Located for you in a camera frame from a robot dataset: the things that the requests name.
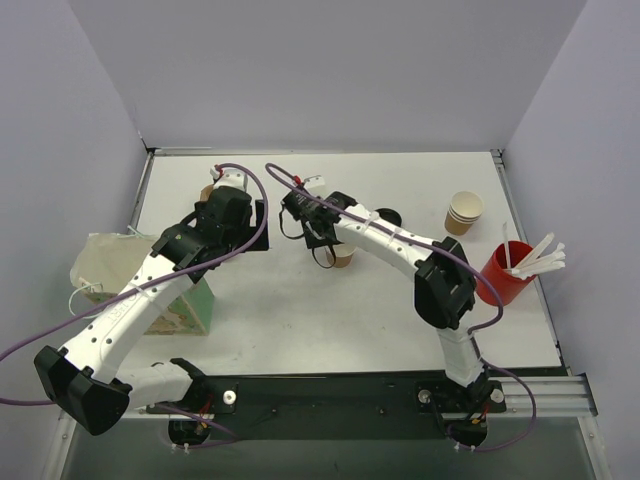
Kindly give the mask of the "brown paper coffee cup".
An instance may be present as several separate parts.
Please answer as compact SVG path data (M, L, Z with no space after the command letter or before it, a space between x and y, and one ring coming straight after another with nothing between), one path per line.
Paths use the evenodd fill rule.
M330 268L347 267L355 254L356 247L348 244L330 245L325 248L325 256Z

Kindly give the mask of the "black plastic cup lid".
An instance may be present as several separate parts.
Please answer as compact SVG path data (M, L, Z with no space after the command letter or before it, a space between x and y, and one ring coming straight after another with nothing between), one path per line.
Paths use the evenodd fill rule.
M379 208L376 209L376 212L379 214L379 218L396 226L402 226L402 216L391 208Z

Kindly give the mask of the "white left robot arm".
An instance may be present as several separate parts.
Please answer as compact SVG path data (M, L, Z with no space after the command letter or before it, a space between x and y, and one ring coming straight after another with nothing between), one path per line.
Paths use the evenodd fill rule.
M204 402L206 376L184 359L130 371L121 365L178 297L264 235L268 200L248 192L257 176L233 163L214 171L208 200L164 230L127 289L105 301L102 312L63 346L45 346L35 356L47 397L92 435L105 433L131 409L171 402L189 412Z

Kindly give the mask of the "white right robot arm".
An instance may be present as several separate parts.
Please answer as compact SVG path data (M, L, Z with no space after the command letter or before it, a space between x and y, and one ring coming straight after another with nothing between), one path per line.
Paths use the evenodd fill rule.
M438 333L446 377L464 388L478 381L484 366L463 319L473 309L476 281L459 242L411 234L338 191L325 199L291 191L281 205L301 224L310 249L323 246L335 254L349 245L412 280L414 310Z

